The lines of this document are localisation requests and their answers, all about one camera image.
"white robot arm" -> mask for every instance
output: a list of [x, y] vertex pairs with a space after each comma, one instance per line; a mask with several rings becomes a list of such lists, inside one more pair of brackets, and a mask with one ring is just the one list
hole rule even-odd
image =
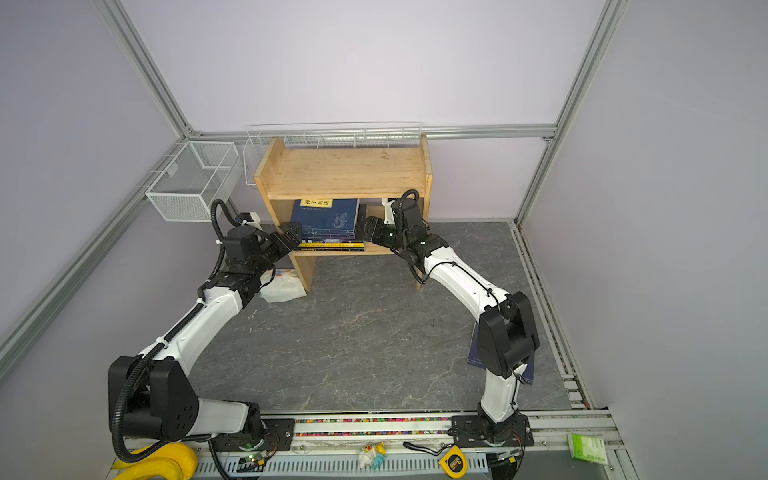
[[[517, 420], [518, 385], [539, 344], [531, 305], [522, 293], [510, 294], [488, 282], [430, 233], [417, 200], [418, 193], [409, 190], [386, 202], [388, 220], [369, 217], [359, 235], [405, 259], [419, 282], [430, 277], [440, 282], [478, 322], [478, 347], [487, 367], [478, 423], [481, 437], [498, 444], [510, 436]], [[217, 224], [218, 206], [234, 226], [226, 236]], [[169, 442], [236, 434], [255, 445], [265, 434], [257, 405], [200, 399], [187, 376], [221, 327], [259, 291], [261, 275], [298, 246], [300, 225], [283, 225], [282, 233], [266, 234], [247, 225], [247, 219], [233, 219], [223, 202], [214, 202], [211, 211], [220, 255], [209, 280], [198, 289], [197, 303], [154, 345], [138, 356], [118, 358], [109, 369], [110, 428], [115, 453], [124, 462], [138, 462]], [[222, 272], [224, 253], [228, 265]], [[134, 454], [125, 448], [124, 435], [158, 442]]]

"stack of books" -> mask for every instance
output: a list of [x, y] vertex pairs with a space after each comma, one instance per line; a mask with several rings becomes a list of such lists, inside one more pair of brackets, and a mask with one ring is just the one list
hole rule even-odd
[[301, 223], [299, 251], [362, 252], [362, 240], [355, 240], [355, 225], [366, 217], [366, 205], [356, 198], [296, 200], [292, 222]]

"plastic bag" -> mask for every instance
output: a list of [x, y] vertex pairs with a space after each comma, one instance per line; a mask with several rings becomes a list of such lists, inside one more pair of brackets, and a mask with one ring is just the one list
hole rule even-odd
[[[261, 276], [261, 283], [265, 284], [272, 278], [272, 271], [265, 272]], [[299, 274], [293, 268], [278, 269], [275, 272], [275, 280], [272, 280], [267, 286], [263, 286], [259, 291], [259, 296], [268, 303], [287, 302], [306, 296], [304, 285], [299, 280]]]

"black cable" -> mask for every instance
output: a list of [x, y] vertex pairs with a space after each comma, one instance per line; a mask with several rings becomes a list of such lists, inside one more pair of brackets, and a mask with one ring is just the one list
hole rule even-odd
[[230, 209], [227, 208], [227, 204], [224, 203], [224, 200], [221, 200], [220, 198], [217, 198], [213, 202], [210, 203], [210, 214], [213, 215], [216, 212], [216, 207], [221, 205], [221, 211], [224, 213], [224, 216], [227, 218], [227, 221], [232, 224], [233, 227], [239, 227], [240, 224], [235, 221], [234, 217], [230, 213]]
[[411, 442], [402, 443], [402, 446], [406, 447], [408, 450], [413, 450], [414, 452], [429, 453], [435, 457], [439, 457], [440, 454], [442, 454], [445, 450], [450, 449], [453, 445], [453, 443], [449, 443], [447, 445], [443, 445], [439, 450], [432, 450], [431, 448], [425, 447], [424, 445], [414, 445]]
[[478, 437], [477, 435], [473, 435], [472, 433], [465, 432], [464, 430], [461, 430], [461, 429], [457, 429], [456, 427], [451, 427], [450, 429], [448, 429], [448, 435], [450, 435], [451, 437], [456, 436], [456, 432], [466, 435], [470, 439], [485, 441], [485, 439]]
[[272, 449], [272, 452], [270, 452], [270, 453], [267, 455], [267, 457], [264, 459], [264, 461], [265, 461], [265, 462], [266, 462], [267, 460], [269, 460], [270, 458], [272, 458], [272, 457], [274, 457], [274, 456], [275, 456], [275, 454], [277, 453], [277, 447], [279, 447], [279, 446], [280, 446], [280, 437], [279, 437], [279, 436], [277, 436], [277, 434], [276, 434], [276, 433], [273, 433], [273, 432], [267, 432], [267, 433], [265, 433], [265, 434], [264, 434], [264, 437], [266, 438], [266, 436], [267, 436], [267, 435], [272, 435], [272, 436], [274, 436], [274, 437], [275, 437], [275, 448], [274, 448], [274, 449]]
[[467, 274], [467, 276], [469, 276], [469, 278], [473, 279], [473, 280], [474, 280], [474, 281], [475, 281], [475, 282], [476, 282], [476, 283], [477, 283], [477, 284], [478, 284], [478, 285], [479, 285], [479, 286], [480, 286], [480, 287], [481, 287], [481, 288], [482, 288], [482, 289], [485, 291], [485, 293], [486, 293], [488, 296], [492, 296], [492, 297], [493, 297], [493, 299], [494, 299], [494, 300], [496, 300], [496, 308], [498, 308], [498, 311], [499, 311], [499, 312], [501, 312], [501, 311], [502, 311], [502, 305], [501, 305], [501, 303], [498, 301], [498, 298], [496, 298], [496, 295], [494, 295], [494, 294], [493, 294], [493, 290], [492, 290], [492, 289], [490, 289], [490, 288], [488, 288], [488, 287], [486, 287], [485, 285], [483, 285], [483, 284], [480, 282], [480, 280], [478, 280], [478, 279], [474, 278], [474, 277], [473, 277], [473, 275], [472, 275], [470, 272], [468, 272], [466, 268], [464, 268], [463, 266], [459, 265], [458, 263], [456, 263], [456, 262], [454, 262], [454, 261], [452, 261], [452, 260], [446, 260], [445, 262], [440, 262], [440, 263], [437, 263], [435, 266], [433, 266], [431, 269], [429, 269], [429, 272], [428, 272], [428, 273], [427, 273], [427, 275], [424, 277], [424, 281], [423, 281], [423, 282], [421, 282], [421, 284], [424, 284], [424, 283], [425, 283], [425, 282], [426, 282], [426, 281], [429, 279], [429, 276], [431, 276], [431, 275], [432, 275], [432, 272], [435, 270], [435, 268], [437, 268], [438, 266], [444, 265], [444, 264], [446, 264], [446, 263], [449, 263], [449, 264], [451, 264], [451, 265], [453, 265], [453, 266], [457, 266], [458, 268], [462, 269], [462, 270], [464, 271], [464, 273], [466, 273], [466, 274]]
[[259, 288], [260, 288], [260, 289], [262, 289], [262, 288], [264, 288], [265, 286], [267, 286], [267, 285], [269, 285], [270, 283], [272, 283], [272, 281], [273, 281], [273, 280], [275, 280], [275, 273], [276, 273], [276, 272], [277, 272], [277, 268], [275, 268], [275, 266], [274, 266], [274, 265], [272, 265], [272, 277], [270, 278], [270, 281], [269, 281], [269, 282], [267, 282], [267, 283], [265, 283], [265, 284], [263, 284], [263, 285], [262, 285], [262, 286], [260, 286]]
[[120, 391], [120, 395], [118, 396], [118, 400], [114, 404], [114, 411], [112, 412], [112, 418], [110, 421], [110, 427], [112, 430], [112, 448], [114, 449], [115, 455], [117, 455], [118, 458], [123, 462], [134, 463], [139, 462], [140, 460], [144, 460], [149, 455], [152, 455], [157, 450], [170, 443], [167, 440], [159, 440], [155, 442], [150, 448], [142, 451], [141, 453], [131, 453], [125, 446], [125, 441], [123, 439], [123, 418], [125, 417], [126, 413], [127, 401], [133, 395], [136, 381], [144, 372], [144, 369], [147, 368], [150, 360], [153, 359], [154, 356], [157, 355], [164, 347], [165, 345], [163, 343], [158, 343], [152, 350], [149, 351], [147, 355], [139, 360], [136, 368], [131, 371], [131, 374], [128, 375], [128, 378], [125, 380], [123, 389]]
[[232, 477], [227, 473], [226, 470], [224, 470], [224, 465], [221, 465], [221, 460], [219, 460], [219, 455], [216, 453], [216, 449], [214, 448], [214, 440], [210, 439], [208, 440], [208, 448], [210, 450], [210, 456], [214, 458], [214, 466], [216, 467], [216, 471], [219, 472], [219, 475], [221, 475], [221, 478], [224, 480], [233, 480]]
[[207, 442], [208, 440], [211, 440], [213, 437], [208, 434], [203, 435], [188, 435], [180, 440], [180, 442]]
[[[229, 220], [231, 224], [233, 224], [236, 227], [237, 223], [232, 218], [230, 211], [227, 209], [227, 205], [221, 199], [216, 199], [213, 201], [213, 203], [210, 205], [210, 222], [213, 224], [214, 232], [216, 232], [216, 236], [221, 242], [223, 241], [223, 235], [221, 233], [221, 228], [219, 227], [219, 223], [217, 219], [217, 209], [219, 206], [221, 206], [221, 209], [224, 212], [224, 216], [227, 217], [227, 220]], [[208, 276], [208, 280], [197, 289], [197, 296], [203, 301], [205, 301], [205, 295], [203, 291], [206, 288], [208, 288], [210, 281], [221, 270], [221, 264], [224, 260], [224, 254], [225, 254], [224, 245], [220, 244], [219, 256], [216, 259], [216, 265], [214, 266], [214, 270]], [[203, 309], [203, 306], [204, 305], [202, 303], [198, 302], [192, 308], [192, 310], [190, 310], [187, 313], [187, 315], [184, 316], [184, 318], [179, 320], [176, 323], [176, 325], [174, 325], [174, 327], [171, 328], [168, 331], [168, 333], [165, 334], [165, 336], [163, 337], [163, 340], [165, 340], [166, 342], [170, 342], [181, 331], [181, 329], [183, 329]], [[110, 427], [112, 431], [112, 447], [114, 449], [115, 455], [117, 455], [118, 458], [123, 462], [134, 463], [134, 462], [139, 462], [141, 460], [144, 460], [149, 455], [152, 455], [153, 453], [155, 453], [158, 449], [170, 443], [167, 440], [160, 440], [158, 442], [155, 442], [149, 449], [146, 449], [141, 453], [131, 453], [125, 446], [125, 440], [123, 438], [123, 419], [125, 417], [128, 399], [133, 396], [137, 382], [139, 378], [141, 378], [142, 375], [144, 374], [144, 370], [149, 365], [149, 362], [164, 348], [165, 348], [164, 343], [158, 343], [152, 348], [152, 350], [150, 350], [149, 353], [147, 353], [147, 355], [145, 355], [144, 357], [141, 358], [141, 360], [139, 360], [139, 363], [137, 363], [134, 369], [131, 370], [131, 373], [128, 374], [128, 378], [125, 380], [125, 383], [123, 384], [123, 388], [120, 391], [120, 395], [118, 396], [118, 399], [115, 402], [114, 411], [112, 412], [112, 417], [110, 420]]]
[[395, 228], [397, 229], [400, 243], [404, 249], [408, 247], [408, 242], [406, 241], [406, 226], [403, 224], [405, 220], [402, 218], [402, 203], [406, 201], [406, 198], [410, 195], [413, 195], [414, 201], [419, 201], [419, 191], [414, 189], [406, 191], [403, 195], [400, 195], [399, 199], [395, 200]]
[[520, 467], [523, 464], [523, 458], [525, 457], [525, 443], [520, 439], [520, 435], [515, 430], [512, 430], [512, 433], [515, 434], [515, 438], [518, 440], [518, 444], [520, 445], [520, 459], [518, 460], [518, 464], [515, 467], [515, 470], [519, 470]]
[[429, 277], [428, 277], [428, 276], [425, 276], [424, 278], [422, 278], [422, 277], [421, 277], [421, 276], [420, 276], [420, 275], [419, 275], [419, 274], [416, 272], [416, 267], [415, 267], [415, 266], [413, 266], [413, 265], [408, 265], [408, 270], [411, 270], [411, 275], [413, 275], [413, 278], [415, 278], [415, 279], [416, 279], [416, 282], [418, 282], [418, 283], [421, 283], [422, 285], [424, 285], [425, 283], [427, 283], [427, 279], [428, 279]]

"shelf board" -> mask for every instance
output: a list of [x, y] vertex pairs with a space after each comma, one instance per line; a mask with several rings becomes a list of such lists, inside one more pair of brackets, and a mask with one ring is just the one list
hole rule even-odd
[[426, 195], [419, 148], [284, 150], [271, 178], [271, 200], [399, 197], [414, 188]]
[[350, 255], [392, 255], [389, 248], [366, 242], [366, 249], [362, 252], [297, 252], [290, 253], [295, 257], [344, 257]]

